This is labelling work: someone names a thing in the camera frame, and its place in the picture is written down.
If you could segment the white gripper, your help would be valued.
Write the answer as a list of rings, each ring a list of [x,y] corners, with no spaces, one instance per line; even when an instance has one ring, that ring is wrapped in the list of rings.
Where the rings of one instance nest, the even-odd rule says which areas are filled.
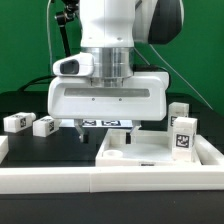
[[[137,71],[116,78],[105,87],[95,79],[94,57],[80,53],[53,64],[55,78],[48,91],[48,113],[54,118],[74,119],[74,127],[84,142],[82,119],[133,120],[131,144],[141,121],[158,121],[166,115],[166,72]]]

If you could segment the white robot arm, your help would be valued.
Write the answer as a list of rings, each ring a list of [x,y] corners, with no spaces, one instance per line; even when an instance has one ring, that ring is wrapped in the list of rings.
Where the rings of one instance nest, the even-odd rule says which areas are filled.
[[[78,0],[81,52],[53,64],[48,113],[72,119],[81,140],[90,120],[160,121],[167,72],[134,69],[134,43],[166,44],[180,33],[182,0]]]

